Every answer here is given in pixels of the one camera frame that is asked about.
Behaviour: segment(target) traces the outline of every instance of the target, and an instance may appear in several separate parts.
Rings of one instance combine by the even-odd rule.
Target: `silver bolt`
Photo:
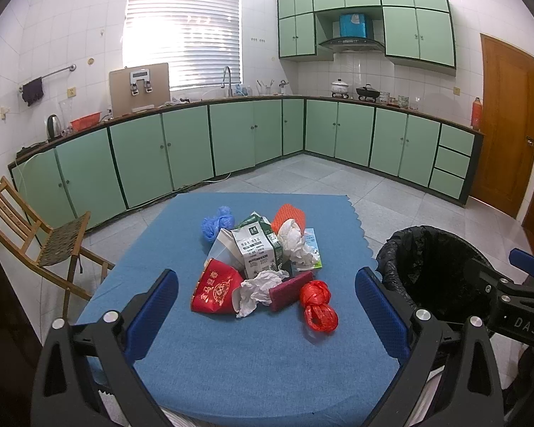
[[[118,311],[108,311],[103,315],[103,321],[106,323],[114,323],[119,317]]]
[[[478,316],[471,316],[471,319],[469,319],[469,321],[471,321],[471,324],[474,327],[481,327],[482,326],[482,319],[479,318]]]
[[[63,318],[57,318],[53,320],[52,327],[54,329],[61,329],[66,321]]]
[[[431,313],[423,308],[417,310],[415,315],[417,316],[417,319],[421,319],[422,321],[428,321],[431,318]]]

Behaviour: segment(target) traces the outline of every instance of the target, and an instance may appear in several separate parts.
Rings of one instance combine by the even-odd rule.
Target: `blue gripper pad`
[[[409,358],[407,328],[379,286],[364,269],[358,270],[354,281],[356,296],[364,307],[382,345],[392,358],[403,365]]]
[[[177,296],[178,277],[174,271],[164,270],[148,292],[135,295],[129,302],[134,307],[135,298],[144,300],[126,330],[124,354],[131,365],[146,356]]]
[[[514,248],[508,255],[508,261],[513,267],[528,273],[534,277],[534,256],[525,251]]]

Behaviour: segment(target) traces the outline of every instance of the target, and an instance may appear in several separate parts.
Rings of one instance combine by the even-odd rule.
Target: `tiled floor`
[[[374,256],[395,231],[412,225],[432,225],[467,239],[488,258],[496,270],[522,283],[526,274],[508,264],[513,247],[530,251],[524,232],[508,215],[469,199],[466,208],[374,174],[308,155],[265,165],[237,177],[209,184],[194,192],[276,192],[348,195],[366,232]],[[84,245],[117,263],[134,240],[157,217],[168,200],[134,212],[87,236]],[[60,272],[67,270],[61,265]],[[94,291],[100,271],[86,259],[76,282]],[[60,315],[63,291],[43,281],[41,333]],[[76,319],[85,301],[72,296],[70,319]],[[520,344],[503,336],[493,337],[504,386],[515,376]]]

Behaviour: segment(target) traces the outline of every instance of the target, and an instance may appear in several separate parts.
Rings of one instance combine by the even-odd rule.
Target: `blue tablecloth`
[[[311,331],[299,304],[277,313],[259,305],[243,319],[190,311],[210,248],[200,232],[204,216],[228,205],[236,221],[252,211],[271,219],[287,202],[314,228],[323,264],[317,279],[329,285],[337,330]],[[354,278],[364,266],[374,269],[376,261],[345,196],[181,194],[124,254],[78,322],[123,309],[171,268],[178,299],[146,358],[135,363],[159,405],[232,427],[359,426],[399,367],[356,298]]]

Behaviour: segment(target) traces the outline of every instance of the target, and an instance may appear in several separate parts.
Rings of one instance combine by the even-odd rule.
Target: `black trash bag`
[[[429,310],[440,321],[463,324],[475,315],[487,322],[490,299],[463,276],[469,258],[492,268],[459,236],[433,226],[412,226],[395,232],[383,245],[377,270],[382,284],[401,294],[414,310]]]

